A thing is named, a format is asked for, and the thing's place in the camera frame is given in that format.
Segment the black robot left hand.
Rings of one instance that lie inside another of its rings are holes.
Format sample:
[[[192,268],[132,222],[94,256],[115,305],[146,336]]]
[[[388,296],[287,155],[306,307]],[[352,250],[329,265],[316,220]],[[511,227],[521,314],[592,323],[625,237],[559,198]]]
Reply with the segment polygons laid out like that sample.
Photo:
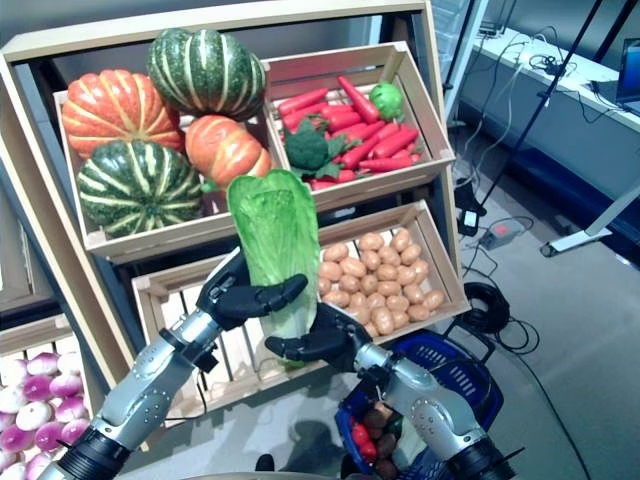
[[[196,301],[223,330],[264,317],[291,304],[305,289],[304,274],[295,274],[274,285],[251,285],[247,261],[240,247],[232,250],[208,275]]]

